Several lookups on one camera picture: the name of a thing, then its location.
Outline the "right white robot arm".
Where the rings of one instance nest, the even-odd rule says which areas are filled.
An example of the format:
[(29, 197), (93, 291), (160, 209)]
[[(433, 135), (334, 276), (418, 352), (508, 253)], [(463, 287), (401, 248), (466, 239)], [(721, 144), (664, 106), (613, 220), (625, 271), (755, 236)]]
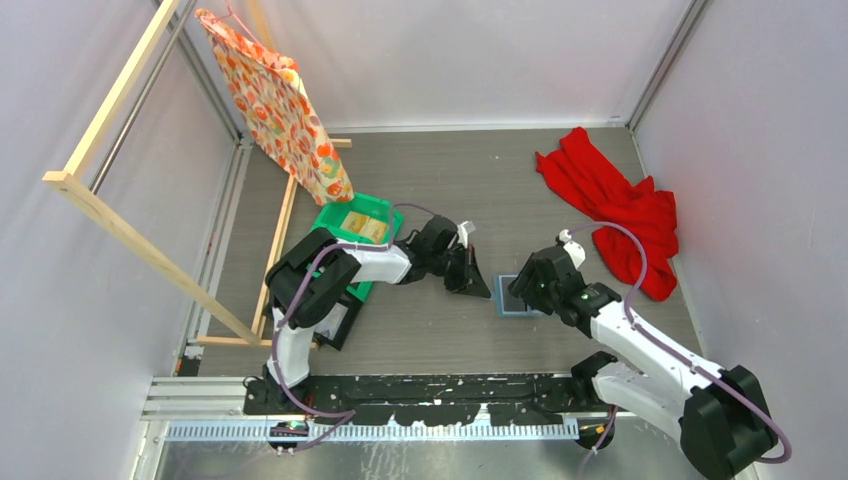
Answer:
[(532, 253), (508, 285), (529, 309), (611, 348), (576, 364), (571, 397), (584, 410), (621, 407), (678, 442), (707, 479), (730, 479), (776, 447), (759, 380), (683, 347), (640, 317), (603, 283), (588, 283), (572, 244)]

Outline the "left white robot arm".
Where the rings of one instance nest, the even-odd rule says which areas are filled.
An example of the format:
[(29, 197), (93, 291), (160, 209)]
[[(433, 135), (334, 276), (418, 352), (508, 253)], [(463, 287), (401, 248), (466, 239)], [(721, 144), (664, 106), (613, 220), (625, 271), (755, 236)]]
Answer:
[(342, 304), (350, 285), (407, 285), (439, 277), (451, 294), (488, 299), (470, 222), (432, 216), (420, 230), (384, 244), (345, 242), (325, 227), (310, 232), (267, 272), (273, 334), (263, 368), (268, 400), (280, 412), (304, 408), (316, 327)]

